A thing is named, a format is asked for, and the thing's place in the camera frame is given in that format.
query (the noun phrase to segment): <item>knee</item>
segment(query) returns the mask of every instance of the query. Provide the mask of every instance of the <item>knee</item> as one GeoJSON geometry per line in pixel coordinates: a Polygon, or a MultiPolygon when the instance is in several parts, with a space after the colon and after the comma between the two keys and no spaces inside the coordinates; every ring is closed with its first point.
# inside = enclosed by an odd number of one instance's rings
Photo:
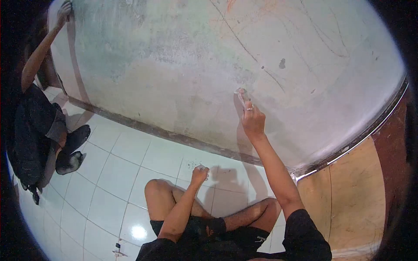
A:
{"type": "Polygon", "coordinates": [[[165,180],[153,179],[145,185],[145,193],[152,193],[167,188],[169,184],[165,180]]]}
{"type": "Polygon", "coordinates": [[[266,199],[264,199],[264,200],[266,201],[266,203],[267,203],[269,206],[272,206],[272,207],[275,207],[275,208],[277,208],[277,209],[281,210],[280,204],[279,204],[279,202],[277,201],[277,199],[275,199],[275,198],[266,198],[266,199]]]}

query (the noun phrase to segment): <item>concrete wall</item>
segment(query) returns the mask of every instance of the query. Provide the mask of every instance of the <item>concrete wall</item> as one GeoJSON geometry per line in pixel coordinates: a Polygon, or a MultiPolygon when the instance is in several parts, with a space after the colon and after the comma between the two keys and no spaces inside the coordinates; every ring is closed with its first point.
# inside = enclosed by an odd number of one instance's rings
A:
{"type": "MultiPolygon", "coordinates": [[[[61,3],[50,7],[50,28],[61,3]]],[[[404,74],[395,43],[362,0],[73,0],[73,7],[75,22],[51,47],[70,96],[256,155],[237,133],[233,92],[244,87],[294,168],[364,131],[404,74]]]]}

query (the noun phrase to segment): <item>cloth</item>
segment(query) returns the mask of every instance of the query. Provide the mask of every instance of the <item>cloth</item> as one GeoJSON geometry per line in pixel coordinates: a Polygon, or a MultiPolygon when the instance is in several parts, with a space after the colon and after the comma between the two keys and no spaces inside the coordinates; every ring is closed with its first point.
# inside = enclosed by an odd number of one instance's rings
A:
{"type": "MultiPolygon", "coordinates": [[[[156,234],[157,232],[159,233],[162,224],[163,221],[151,221],[156,234]]],[[[271,258],[286,261],[325,261],[332,259],[329,244],[316,229],[308,212],[304,209],[296,210],[289,216],[283,241],[286,251],[282,253],[267,254],[257,252],[258,247],[270,234],[258,228],[241,227],[205,242],[190,240],[190,238],[194,237],[193,224],[188,223],[186,229],[187,234],[183,234],[178,243],[161,238],[142,245],[136,261],[245,261],[252,258],[271,258]]]]}
{"type": "Polygon", "coordinates": [[[66,131],[65,115],[32,84],[22,94],[15,118],[15,172],[22,183],[34,185],[42,177],[51,140],[58,143],[66,131]]]}

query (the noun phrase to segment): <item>black shorts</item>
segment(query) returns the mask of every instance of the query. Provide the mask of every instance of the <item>black shorts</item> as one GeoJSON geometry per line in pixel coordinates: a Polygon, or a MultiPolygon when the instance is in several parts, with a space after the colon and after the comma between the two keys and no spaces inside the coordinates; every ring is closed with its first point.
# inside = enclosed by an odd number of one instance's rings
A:
{"type": "MultiPolygon", "coordinates": [[[[198,241],[199,235],[196,232],[196,227],[206,227],[208,219],[190,216],[186,228],[178,241],[185,243],[185,241],[198,241]]],[[[164,221],[151,220],[151,227],[154,233],[158,236],[164,221]]],[[[259,228],[254,227],[239,227],[233,231],[228,231],[220,235],[218,240],[233,241],[245,252],[257,252],[257,249],[264,243],[270,233],[259,228]]]]}

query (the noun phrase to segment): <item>sitting person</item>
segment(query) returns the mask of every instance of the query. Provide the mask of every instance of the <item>sitting person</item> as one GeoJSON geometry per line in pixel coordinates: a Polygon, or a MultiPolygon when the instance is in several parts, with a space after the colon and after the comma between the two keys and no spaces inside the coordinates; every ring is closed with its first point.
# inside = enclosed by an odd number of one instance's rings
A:
{"type": "Polygon", "coordinates": [[[69,133],[60,106],[57,103],[51,104],[33,84],[47,51],[71,10],[71,2],[64,2],[58,11],[57,24],[29,57],[22,71],[22,94],[16,109],[15,143],[11,161],[16,176],[23,188],[32,192],[36,204],[39,203],[36,184],[44,175],[50,149],[55,152],[58,174],[76,171],[84,156],[80,151],[74,151],[90,135],[88,125],[69,133]]]}
{"type": "Polygon", "coordinates": [[[245,103],[241,123],[257,150],[275,198],[266,198],[224,218],[214,218],[196,200],[208,168],[196,167],[185,192],[151,180],[145,198],[157,235],[142,245],[137,261],[151,260],[331,260],[331,249],[309,217],[295,183],[264,134],[265,115],[245,103]],[[280,211],[286,219],[283,253],[259,253],[280,211]]]}

